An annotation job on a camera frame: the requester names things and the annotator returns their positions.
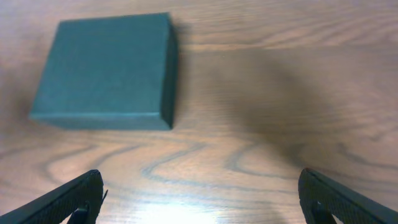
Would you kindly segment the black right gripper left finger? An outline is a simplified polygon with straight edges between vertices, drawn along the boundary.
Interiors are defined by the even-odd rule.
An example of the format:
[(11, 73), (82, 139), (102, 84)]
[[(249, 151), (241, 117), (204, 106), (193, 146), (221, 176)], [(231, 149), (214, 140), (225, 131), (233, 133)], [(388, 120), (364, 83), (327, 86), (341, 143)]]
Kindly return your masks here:
[(103, 204), (103, 180), (94, 169), (1, 215), (1, 223), (95, 223)]

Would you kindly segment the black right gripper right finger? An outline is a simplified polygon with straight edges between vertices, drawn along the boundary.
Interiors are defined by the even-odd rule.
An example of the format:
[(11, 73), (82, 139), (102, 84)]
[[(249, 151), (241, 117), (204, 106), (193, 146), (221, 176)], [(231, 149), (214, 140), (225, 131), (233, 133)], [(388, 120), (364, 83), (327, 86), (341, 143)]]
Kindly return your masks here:
[(304, 169), (298, 194), (305, 221), (309, 224), (397, 223), (397, 212), (312, 169)]

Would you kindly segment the black gift box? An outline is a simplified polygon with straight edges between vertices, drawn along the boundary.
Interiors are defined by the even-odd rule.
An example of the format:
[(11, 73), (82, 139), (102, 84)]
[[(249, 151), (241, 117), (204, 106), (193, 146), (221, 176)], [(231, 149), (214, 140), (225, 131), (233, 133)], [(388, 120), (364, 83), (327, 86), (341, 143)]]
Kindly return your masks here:
[(167, 13), (62, 21), (29, 116), (66, 129), (170, 130), (178, 58)]

